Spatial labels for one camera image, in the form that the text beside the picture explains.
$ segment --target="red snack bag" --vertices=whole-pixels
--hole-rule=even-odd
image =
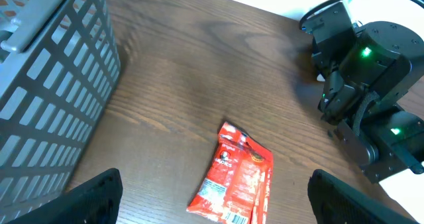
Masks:
[[[225,123],[206,178],[187,211],[225,224],[265,224],[274,159],[247,134]]]

